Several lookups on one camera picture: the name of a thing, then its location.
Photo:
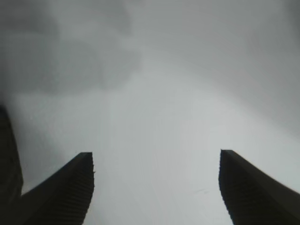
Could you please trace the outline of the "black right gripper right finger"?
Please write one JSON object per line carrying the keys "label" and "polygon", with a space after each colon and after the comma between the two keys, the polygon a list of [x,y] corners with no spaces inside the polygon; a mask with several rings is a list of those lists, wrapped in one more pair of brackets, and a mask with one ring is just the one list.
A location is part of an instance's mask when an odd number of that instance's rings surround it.
{"label": "black right gripper right finger", "polygon": [[300,194],[233,150],[221,150],[219,189],[235,225],[298,225]]}

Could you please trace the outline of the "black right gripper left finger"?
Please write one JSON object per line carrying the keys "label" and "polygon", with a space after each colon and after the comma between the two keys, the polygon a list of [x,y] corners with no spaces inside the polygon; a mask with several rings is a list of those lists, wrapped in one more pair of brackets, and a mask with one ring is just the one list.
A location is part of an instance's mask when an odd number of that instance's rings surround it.
{"label": "black right gripper left finger", "polygon": [[14,207],[15,225],[81,225],[94,192],[91,152],[82,152],[24,194]]}

